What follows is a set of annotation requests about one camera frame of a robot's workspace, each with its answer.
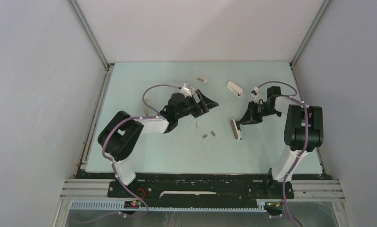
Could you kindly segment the grey white stapler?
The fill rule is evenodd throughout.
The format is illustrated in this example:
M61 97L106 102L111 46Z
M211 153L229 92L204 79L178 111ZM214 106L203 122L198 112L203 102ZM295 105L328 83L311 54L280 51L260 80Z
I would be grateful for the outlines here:
M240 130L237 122L234 119L232 119L232 120L230 120L230 125L231 125L232 131L233 131L234 138L236 140L241 140L242 139L241 130Z

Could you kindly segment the white staple box barcode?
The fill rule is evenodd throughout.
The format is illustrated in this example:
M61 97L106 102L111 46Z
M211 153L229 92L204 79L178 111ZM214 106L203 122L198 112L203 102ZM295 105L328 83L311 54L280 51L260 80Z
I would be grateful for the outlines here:
M207 78L202 77L202 76L197 76L197 77L196 77L196 80L199 81L199 82L201 82L201 83L204 83L204 84L206 84L207 81L208 81Z

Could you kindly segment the beige stapler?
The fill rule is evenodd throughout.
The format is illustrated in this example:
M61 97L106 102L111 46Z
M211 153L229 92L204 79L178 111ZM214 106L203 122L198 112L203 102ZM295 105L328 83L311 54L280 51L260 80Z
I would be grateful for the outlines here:
M149 100L147 98L144 98L143 102L144 102L143 113L145 116L150 116L150 108L148 107Z

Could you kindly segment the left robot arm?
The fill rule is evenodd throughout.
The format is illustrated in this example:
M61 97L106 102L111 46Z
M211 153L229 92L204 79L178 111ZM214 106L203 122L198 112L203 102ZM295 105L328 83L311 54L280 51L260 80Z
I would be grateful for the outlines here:
M119 191L126 197L135 195L136 173L129 156L141 135L169 133L178 121L191 115L198 118L219 104L206 97L200 90L179 91L171 95L168 103L156 115L131 116L119 111L98 136L102 156L110 162L115 178L120 182Z

